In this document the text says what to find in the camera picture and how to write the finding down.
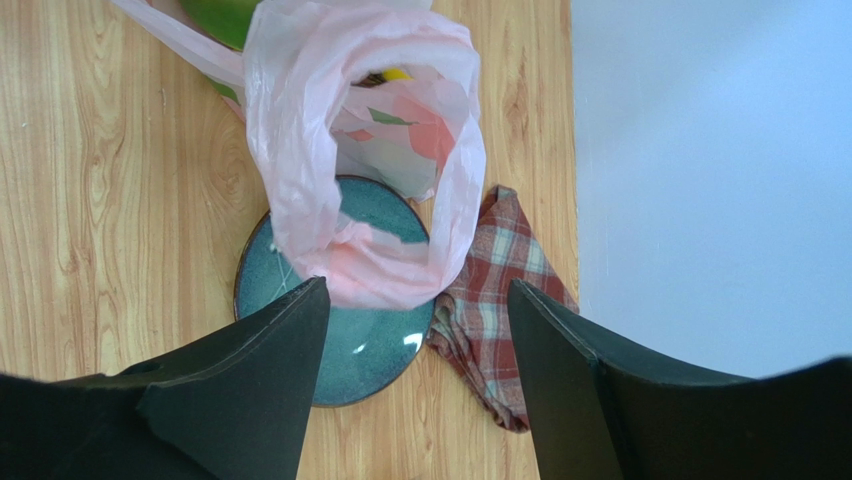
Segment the red plaid cloth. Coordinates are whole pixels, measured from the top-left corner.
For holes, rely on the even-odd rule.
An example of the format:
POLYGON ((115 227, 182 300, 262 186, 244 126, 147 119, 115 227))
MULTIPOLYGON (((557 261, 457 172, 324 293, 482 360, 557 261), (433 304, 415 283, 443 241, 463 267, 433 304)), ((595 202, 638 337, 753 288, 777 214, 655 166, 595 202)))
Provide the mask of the red plaid cloth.
POLYGON ((483 200, 461 272, 436 299, 426 343, 498 426, 524 433, 529 420, 508 315, 514 279, 578 309, 536 239, 516 191, 497 185, 483 200))

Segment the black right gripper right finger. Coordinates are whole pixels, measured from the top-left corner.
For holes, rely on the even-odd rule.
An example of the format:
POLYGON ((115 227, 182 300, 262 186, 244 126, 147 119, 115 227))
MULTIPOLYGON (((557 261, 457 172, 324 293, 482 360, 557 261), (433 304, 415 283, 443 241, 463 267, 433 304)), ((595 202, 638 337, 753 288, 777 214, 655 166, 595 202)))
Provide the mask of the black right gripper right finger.
POLYGON ((851 361, 763 379, 686 363, 514 280, 508 313, 544 479, 847 479, 851 361))

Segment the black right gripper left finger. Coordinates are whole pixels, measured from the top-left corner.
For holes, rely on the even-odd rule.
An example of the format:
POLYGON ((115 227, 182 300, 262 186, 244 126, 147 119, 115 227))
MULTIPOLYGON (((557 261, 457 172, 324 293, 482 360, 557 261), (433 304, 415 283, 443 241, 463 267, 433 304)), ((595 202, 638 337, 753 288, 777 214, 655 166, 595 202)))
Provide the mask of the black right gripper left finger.
POLYGON ((326 282, 108 376, 1 378, 5 479, 292 479, 330 315, 326 282))

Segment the pink plastic bag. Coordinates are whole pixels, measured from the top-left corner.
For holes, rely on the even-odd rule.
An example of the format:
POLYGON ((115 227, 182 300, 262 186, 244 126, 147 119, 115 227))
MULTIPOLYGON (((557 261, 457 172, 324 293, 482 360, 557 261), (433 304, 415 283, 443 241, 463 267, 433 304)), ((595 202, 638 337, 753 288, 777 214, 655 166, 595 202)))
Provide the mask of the pink plastic bag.
POLYGON ((486 170, 466 26, 427 1, 263 1, 237 52, 147 1, 121 8, 237 95, 275 244, 299 276, 326 279, 334 305, 408 310, 456 279, 486 170), (390 68, 412 80, 383 82, 390 68), (341 175, 431 200, 428 240, 344 214, 341 175))

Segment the green fake fruit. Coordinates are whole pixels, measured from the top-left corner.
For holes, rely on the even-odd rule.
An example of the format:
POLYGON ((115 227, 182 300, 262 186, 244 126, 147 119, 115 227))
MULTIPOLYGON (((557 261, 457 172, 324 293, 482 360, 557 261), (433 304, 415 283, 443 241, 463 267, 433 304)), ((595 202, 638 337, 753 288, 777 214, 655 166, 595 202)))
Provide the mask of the green fake fruit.
POLYGON ((260 0, 179 0, 189 20, 208 37, 242 52, 260 0))

